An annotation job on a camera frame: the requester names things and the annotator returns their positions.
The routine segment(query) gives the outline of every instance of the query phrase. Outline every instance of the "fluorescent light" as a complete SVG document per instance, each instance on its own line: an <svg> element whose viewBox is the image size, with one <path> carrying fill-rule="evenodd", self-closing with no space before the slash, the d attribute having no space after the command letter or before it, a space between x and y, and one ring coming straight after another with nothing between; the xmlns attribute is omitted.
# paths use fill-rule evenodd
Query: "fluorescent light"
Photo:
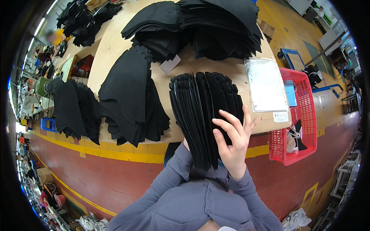
<svg viewBox="0 0 370 231"><path fill-rule="evenodd" d="M28 51L30 51L34 40L35 40L35 37L32 38L31 43L30 43L30 46L28 47Z"/></svg>
<svg viewBox="0 0 370 231"><path fill-rule="evenodd" d="M35 31L35 36L37 35L37 33L40 30L41 26L43 25L44 21L45 21L45 18L42 18L40 24L38 25L38 27L37 27L37 29Z"/></svg>
<svg viewBox="0 0 370 231"><path fill-rule="evenodd" d="M51 7L47 10L46 14L50 12L50 10L54 7L54 5L57 3L58 0L55 0L55 2L51 5Z"/></svg>

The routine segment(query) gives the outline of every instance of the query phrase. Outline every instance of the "red plastic basket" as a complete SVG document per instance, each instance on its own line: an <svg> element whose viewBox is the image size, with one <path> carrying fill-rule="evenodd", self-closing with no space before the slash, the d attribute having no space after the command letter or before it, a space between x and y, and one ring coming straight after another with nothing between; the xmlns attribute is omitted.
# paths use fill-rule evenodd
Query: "red plastic basket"
<svg viewBox="0 0 370 231"><path fill-rule="evenodd" d="M297 162L316 151L317 148L317 123L315 105L313 102L312 90L308 76L301 71L286 68L279 68L283 80L292 80L297 85L295 92L297 106L290 107L292 123L295 124L299 119L302 123L302 143L307 147L306 150L298 153L286 153L287 130L280 129L269 132L269 158L290 165Z"/></svg>

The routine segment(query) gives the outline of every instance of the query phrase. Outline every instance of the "white bag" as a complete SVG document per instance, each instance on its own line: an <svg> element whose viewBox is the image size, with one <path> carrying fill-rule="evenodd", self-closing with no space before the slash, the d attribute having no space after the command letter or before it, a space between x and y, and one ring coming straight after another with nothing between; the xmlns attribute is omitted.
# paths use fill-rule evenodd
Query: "white bag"
<svg viewBox="0 0 370 231"><path fill-rule="evenodd" d="M284 231L293 231L300 227L307 226L311 221L312 219L306 216L303 208L299 208L298 210L289 213L281 224L283 224Z"/></svg>

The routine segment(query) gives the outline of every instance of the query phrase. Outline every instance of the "finger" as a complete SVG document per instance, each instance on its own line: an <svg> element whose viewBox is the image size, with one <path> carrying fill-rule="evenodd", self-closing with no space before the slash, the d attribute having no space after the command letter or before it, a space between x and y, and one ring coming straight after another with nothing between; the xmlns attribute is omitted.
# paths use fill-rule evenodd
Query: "finger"
<svg viewBox="0 0 370 231"><path fill-rule="evenodd" d="M250 119L250 114L249 110L246 104L243 105L243 112L244 112L244 120L245 120L245 126L250 126L251 119Z"/></svg>
<svg viewBox="0 0 370 231"><path fill-rule="evenodd" d="M245 136L243 125L238 118L223 110L219 110L219 114L225 117L225 119L227 119L234 126L235 130L239 133L240 136Z"/></svg>
<svg viewBox="0 0 370 231"><path fill-rule="evenodd" d="M228 146L226 145L225 138L223 137L222 132L218 129L213 129L213 135L215 136L220 156L224 153L227 153Z"/></svg>
<svg viewBox="0 0 370 231"><path fill-rule="evenodd" d="M256 126L256 125L257 125L257 123L258 123L258 120L259 120L259 118L258 118L258 117L256 117L256 118L253 120L252 125L250 126L251 130L253 130L253 128L255 128L255 126Z"/></svg>
<svg viewBox="0 0 370 231"><path fill-rule="evenodd" d="M239 135L239 133L236 131L234 126L232 126L231 124L229 124L223 119L212 119L212 122L215 125L220 126L223 130L226 131L226 133L228 134L228 136L230 137L232 141L233 146L235 145L238 146L239 144L242 144L242 138Z"/></svg>

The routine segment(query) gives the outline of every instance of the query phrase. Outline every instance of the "plastic bag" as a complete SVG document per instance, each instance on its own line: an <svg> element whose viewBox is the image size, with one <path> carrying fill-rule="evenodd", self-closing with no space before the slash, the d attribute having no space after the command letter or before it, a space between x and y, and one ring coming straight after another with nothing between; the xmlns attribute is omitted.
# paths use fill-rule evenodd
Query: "plastic bag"
<svg viewBox="0 0 370 231"><path fill-rule="evenodd" d="M99 221L97 216L90 212L89 216L81 216L79 219L75 221L79 222L79 224L86 230L86 231L106 231L108 220L103 218Z"/></svg>
<svg viewBox="0 0 370 231"><path fill-rule="evenodd" d="M306 216L303 208L299 208L298 210L289 213L281 224L283 225L284 231L293 231L300 227L307 226L311 221L312 219Z"/></svg>
<svg viewBox="0 0 370 231"><path fill-rule="evenodd" d="M288 132L286 136L286 153L298 153L298 147L296 147L296 141L292 137L292 134Z"/></svg>

